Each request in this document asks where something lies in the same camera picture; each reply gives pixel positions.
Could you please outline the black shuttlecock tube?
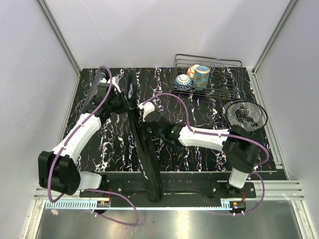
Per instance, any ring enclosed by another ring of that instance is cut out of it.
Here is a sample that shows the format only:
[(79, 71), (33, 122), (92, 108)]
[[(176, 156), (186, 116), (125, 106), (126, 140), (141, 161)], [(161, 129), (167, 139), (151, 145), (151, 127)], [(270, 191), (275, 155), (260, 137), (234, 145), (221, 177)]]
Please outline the black shuttlecock tube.
[(99, 86), (99, 82), (100, 80), (102, 80), (104, 78), (103, 76), (103, 72), (102, 71), (98, 71), (92, 81), (92, 84), (91, 84), (91, 87), (90, 87), (90, 90), (87, 94), (87, 97), (85, 99), (85, 102), (83, 104), (83, 108), (82, 108), (82, 111), (81, 113), (84, 113), (85, 111), (85, 108), (86, 106), (89, 104), (90, 100), (92, 99), (92, 97), (96, 94), (96, 91), (98, 89), (98, 86)]

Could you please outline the black Crossway racket bag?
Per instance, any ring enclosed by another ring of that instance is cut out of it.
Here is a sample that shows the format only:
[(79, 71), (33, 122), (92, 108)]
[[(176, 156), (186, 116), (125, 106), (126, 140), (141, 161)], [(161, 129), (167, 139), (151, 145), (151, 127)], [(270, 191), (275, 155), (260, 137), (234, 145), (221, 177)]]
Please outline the black Crossway racket bag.
[(158, 202), (162, 198), (160, 170), (152, 140), (145, 138), (143, 135), (137, 104), (137, 88), (136, 72), (130, 71), (127, 86), (129, 103), (128, 119), (137, 150), (144, 189), (150, 202)]

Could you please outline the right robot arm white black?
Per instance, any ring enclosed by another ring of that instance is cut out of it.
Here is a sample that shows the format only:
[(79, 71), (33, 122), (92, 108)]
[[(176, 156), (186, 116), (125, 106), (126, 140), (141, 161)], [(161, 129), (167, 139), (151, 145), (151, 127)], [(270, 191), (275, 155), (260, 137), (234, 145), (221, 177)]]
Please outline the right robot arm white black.
[(224, 153), (231, 166), (226, 185), (228, 195), (235, 198), (244, 192), (245, 181), (253, 171), (260, 148), (241, 126), (220, 130), (189, 129), (185, 124), (170, 123), (158, 112), (147, 114), (139, 123), (146, 138), (159, 137), (178, 147), (198, 146)]

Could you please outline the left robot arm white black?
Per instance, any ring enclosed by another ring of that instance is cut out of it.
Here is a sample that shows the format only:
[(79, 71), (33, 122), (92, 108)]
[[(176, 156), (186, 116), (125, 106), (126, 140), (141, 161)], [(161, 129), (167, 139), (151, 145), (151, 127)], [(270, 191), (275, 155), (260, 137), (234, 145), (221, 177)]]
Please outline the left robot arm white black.
[(103, 197), (108, 185), (98, 173), (78, 171), (78, 157), (90, 138), (110, 118), (112, 113), (122, 114), (134, 104), (137, 85), (128, 84), (126, 92), (117, 83), (103, 81), (84, 107), (76, 125), (51, 151), (43, 151), (38, 157), (39, 185), (65, 195), (90, 189), (96, 197)]

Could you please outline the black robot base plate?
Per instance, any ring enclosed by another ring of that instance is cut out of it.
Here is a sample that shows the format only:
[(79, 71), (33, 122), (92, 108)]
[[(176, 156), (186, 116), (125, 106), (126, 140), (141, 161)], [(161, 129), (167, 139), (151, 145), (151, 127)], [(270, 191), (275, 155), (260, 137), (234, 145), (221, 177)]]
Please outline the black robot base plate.
[(129, 198), (136, 207), (217, 207), (222, 199), (255, 199), (252, 182), (242, 189), (228, 185), (229, 172), (161, 172), (161, 199), (150, 202), (140, 172), (102, 173), (102, 189)]

